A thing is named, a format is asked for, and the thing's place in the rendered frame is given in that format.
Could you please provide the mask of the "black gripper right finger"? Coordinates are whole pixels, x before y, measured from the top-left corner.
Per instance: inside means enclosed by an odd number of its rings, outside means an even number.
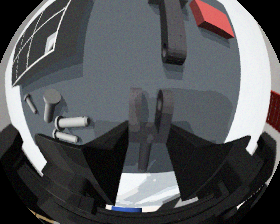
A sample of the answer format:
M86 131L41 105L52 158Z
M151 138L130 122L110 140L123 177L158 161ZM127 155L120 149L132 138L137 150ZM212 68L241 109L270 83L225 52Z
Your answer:
M171 123L166 147L182 202L197 197L196 193L230 157L247 148L250 139L251 136L246 135L215 144Z

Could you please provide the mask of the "red square block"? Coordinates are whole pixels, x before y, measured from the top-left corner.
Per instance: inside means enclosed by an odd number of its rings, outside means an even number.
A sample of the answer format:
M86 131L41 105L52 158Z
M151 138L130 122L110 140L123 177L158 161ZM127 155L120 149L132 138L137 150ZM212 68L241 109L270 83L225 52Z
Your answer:
M198 27L209 30L225 39L235 38L224 13L200 0L192 0L189 6Z

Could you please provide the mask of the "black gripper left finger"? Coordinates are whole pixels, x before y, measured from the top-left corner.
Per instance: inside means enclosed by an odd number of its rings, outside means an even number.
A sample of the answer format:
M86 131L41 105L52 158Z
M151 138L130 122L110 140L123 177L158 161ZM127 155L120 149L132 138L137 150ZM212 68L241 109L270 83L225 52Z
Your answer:
M128 120L83 145L40 133L34 138L47 162L85 177L107 205L115 206L129 144Z

